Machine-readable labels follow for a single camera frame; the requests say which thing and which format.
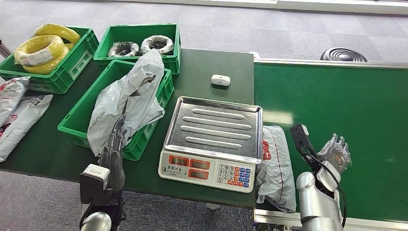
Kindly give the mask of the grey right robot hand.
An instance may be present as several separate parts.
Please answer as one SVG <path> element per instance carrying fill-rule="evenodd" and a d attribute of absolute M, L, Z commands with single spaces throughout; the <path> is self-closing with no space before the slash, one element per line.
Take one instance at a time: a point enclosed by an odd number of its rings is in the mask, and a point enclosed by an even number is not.
<path fill-rule="evenodd" d="M 348 144 L 343 136 L 338 136 L 336 133 L 332 134 L 331 139 L 325 143 L 317 155 L 322 161 L 330 162 L 340 174 L 351 165 Z"/>

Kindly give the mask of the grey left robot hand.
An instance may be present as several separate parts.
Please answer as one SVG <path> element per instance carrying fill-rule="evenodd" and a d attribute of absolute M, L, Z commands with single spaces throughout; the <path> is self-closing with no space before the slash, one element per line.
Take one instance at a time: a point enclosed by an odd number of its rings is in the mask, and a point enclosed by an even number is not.
<path fill-rule="evenodd" d="M 115 122 L 107 143 L 102 147 L 99 160 L 99 166 L 110 170 L 107 188 L 115 191 L 121 191 L 125 184 L 123 157 L 121 154 L 123 139 L 127 133 L 127 129 L 124 128 L 125 118 L 122 115 Z"/>

